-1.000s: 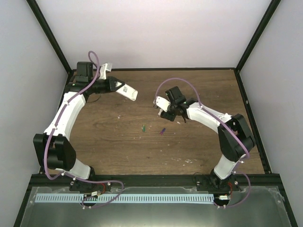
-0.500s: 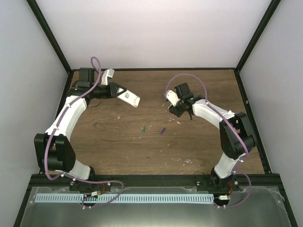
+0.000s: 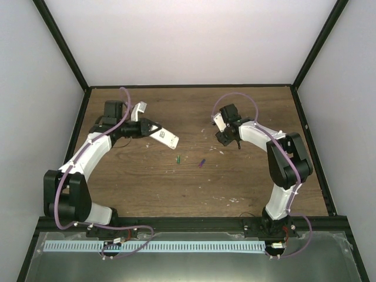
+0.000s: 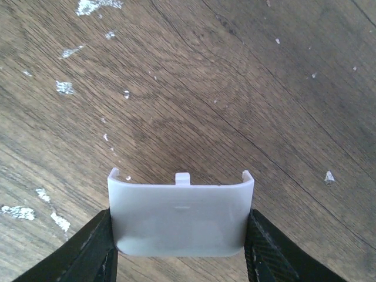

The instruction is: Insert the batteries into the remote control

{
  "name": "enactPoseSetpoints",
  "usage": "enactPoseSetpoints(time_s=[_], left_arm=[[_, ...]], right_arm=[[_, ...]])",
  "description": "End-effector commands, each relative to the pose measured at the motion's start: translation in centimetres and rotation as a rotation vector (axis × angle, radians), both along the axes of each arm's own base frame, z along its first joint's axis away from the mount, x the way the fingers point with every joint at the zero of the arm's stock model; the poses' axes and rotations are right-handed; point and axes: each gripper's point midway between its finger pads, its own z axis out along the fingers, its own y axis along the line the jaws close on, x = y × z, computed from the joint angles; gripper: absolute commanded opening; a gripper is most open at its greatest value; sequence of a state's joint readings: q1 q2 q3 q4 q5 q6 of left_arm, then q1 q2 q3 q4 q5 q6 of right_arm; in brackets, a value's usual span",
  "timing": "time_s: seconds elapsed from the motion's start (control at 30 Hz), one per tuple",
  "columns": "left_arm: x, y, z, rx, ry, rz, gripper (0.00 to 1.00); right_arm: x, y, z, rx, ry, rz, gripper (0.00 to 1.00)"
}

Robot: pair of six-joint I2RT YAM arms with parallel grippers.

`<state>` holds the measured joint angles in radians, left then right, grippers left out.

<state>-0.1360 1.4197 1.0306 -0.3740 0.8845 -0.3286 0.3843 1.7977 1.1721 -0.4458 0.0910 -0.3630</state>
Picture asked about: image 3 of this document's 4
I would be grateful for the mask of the white remote control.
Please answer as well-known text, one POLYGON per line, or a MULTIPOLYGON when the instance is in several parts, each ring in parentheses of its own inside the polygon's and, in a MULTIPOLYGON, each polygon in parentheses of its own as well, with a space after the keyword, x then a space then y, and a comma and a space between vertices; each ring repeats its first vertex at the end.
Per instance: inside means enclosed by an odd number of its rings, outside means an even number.
POLYGON ((179 142, 179 137, 165 128, 161 128, 150 135, 154 140, 166 145, 168 148, 175 150, 179 142))

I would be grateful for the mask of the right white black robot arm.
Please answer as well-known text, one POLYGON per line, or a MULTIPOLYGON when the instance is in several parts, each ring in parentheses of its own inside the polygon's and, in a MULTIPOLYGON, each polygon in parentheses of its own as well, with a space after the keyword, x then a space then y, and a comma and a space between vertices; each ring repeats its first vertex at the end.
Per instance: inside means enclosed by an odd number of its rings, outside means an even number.
POLYGON ((212 116, 219 131, 217 140, 227 146, 235 141, 251 143, 267 153, 268 169, 273 181, 270 200, 261 214, 262 232, 277 235, 287 224, 291 206, 299 189, 313 173, 313 165, 299 133, 284 133, 260 125, 255 119, 242 118, 234 104, 212 116))

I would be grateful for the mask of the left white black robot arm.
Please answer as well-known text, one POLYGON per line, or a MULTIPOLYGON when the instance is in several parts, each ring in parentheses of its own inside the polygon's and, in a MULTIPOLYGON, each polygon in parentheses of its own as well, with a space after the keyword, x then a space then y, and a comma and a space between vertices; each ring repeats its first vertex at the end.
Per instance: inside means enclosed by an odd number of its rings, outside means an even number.
POLYGON ((46 216, 55 220, 61 230, 78 223, 91 227, 99 225, 106 237, 114 237, 120 230, 117 211, 92 201, 88 180, 101 158, 121 139, 151 136, 161 125, 146 118, 127 119, 123 102, 108 100, 104 113, 89 131, 80 149, 58 170, 48 170, 43 177, 43 205, 46 216))

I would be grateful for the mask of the purple battery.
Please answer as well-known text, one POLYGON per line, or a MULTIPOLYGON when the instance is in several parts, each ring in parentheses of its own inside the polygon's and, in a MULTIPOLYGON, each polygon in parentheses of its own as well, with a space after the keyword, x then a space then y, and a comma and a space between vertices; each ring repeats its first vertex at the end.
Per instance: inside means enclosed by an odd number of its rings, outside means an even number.
POLYGON ((202 167, 203 165, 204 165, 204 163, 205 163, 205 159, 203 159, 200 163, 199 163, 199 167, 202 167))

